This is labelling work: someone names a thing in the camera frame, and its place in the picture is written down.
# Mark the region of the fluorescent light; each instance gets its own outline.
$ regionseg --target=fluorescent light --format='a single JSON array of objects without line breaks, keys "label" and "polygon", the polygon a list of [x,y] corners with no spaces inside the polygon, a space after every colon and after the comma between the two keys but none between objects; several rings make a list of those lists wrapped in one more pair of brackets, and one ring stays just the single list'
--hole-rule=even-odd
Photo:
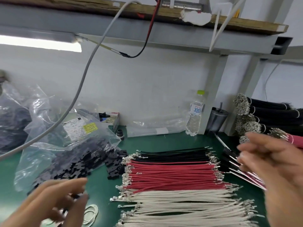
[{"label": "fluorescent light", "polygon": [[4,36],[0,35],[0,44],[7,45],[17,45],[33,48],[44,48],[44,49],[54,49],[54,50],[64,50],[72,52],[82,52],[81,45],[79,42],[62,42],[62,41],[52,41],[36,38],[24,38],[24,37],[14,37],[14,36]]}]

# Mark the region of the bottle label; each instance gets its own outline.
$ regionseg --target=bottle label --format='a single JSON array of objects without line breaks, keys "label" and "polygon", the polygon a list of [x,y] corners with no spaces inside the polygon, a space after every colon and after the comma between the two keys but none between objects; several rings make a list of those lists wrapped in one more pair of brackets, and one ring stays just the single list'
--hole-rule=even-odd
[{"label": "bottle label", "polygon": [[203,106],[201,107],[201,106],[191,103],[190,104],[190,114],[194,114],[194,115],[198,116],[201,114],[202,108],[203,108]]}]

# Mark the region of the metal pipe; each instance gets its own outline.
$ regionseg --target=metal pipe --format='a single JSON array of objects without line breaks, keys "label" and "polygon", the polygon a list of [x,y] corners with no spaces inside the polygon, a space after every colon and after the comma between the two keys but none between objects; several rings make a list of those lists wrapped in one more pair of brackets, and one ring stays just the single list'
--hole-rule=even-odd
[{"label": "metal pipe", "polygon": [[[161,1],[161,7],[170,7],[170,0],[162,0]],[[185,11],[197,11],[202,12],[203,11],[203,4],[200,3],[192,3],[188,1],[175,1],[174,3],[174,9],[180,9]]]}]

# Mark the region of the wooden shelf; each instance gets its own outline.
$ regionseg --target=wooden shelf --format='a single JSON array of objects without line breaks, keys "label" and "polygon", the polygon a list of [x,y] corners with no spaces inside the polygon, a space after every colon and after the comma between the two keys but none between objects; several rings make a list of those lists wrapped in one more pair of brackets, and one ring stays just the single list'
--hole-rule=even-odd
[{"label": "wooden shelf", "polygon": [[[48,9],[65,10],[73,12],[82,12],[104,16],[114,16],[124,2],[111,0],[0,0],[0,3],[27,5],[32,7],[43,7]],[[131,4],[121,15],[124,18],[150,20],[154,12],[154,6]],[[180,10],[170,8],[160,8],[156,18],[157,22],[192,25],[185,23],[180,19]],[[226,17],[221,16],[219,26],[224,22]],[[216,15],[212,15],[210,23],[203,27],[213,28]],[[275,35],[285,33],[288,29],[287,25],[276,24],[270,22],[248,20],[241,18],[232,18],[226,27],[226,30]]]}]

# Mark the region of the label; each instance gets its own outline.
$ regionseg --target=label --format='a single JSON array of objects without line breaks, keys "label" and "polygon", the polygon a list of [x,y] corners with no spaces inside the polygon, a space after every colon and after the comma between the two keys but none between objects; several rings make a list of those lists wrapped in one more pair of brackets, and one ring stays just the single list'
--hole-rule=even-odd
[{"label": "label", "polygon": [[98,130],[98,128],[97,128],[97,126],[96,126],[96,124],[95,124],[94,122],[92,122],[92,123],[90,123],[90,124],[87,124],[87,125],[83,126],[83,128],[84,128],[84,130],[85,130],[85,132],[86,132],[87,134],[89,134],[89,133],[91,133],[91,132],[93,132],[93,131]]},{"label": "label", "polygon": [[81,117],[64,122],[62,125],[71,141],[77,140],[87,135],[85,129],[83,128],[85,122]]},{"label": "label", "polygon": [[157,135],[168,134],[169,130],[166,127],[156,128]]},{"label": "label", "polygon": [[194,114],[196,116],[200,115],[202,112],[203,106],[198,106],[195,104],[190,104],[190,114]]}]

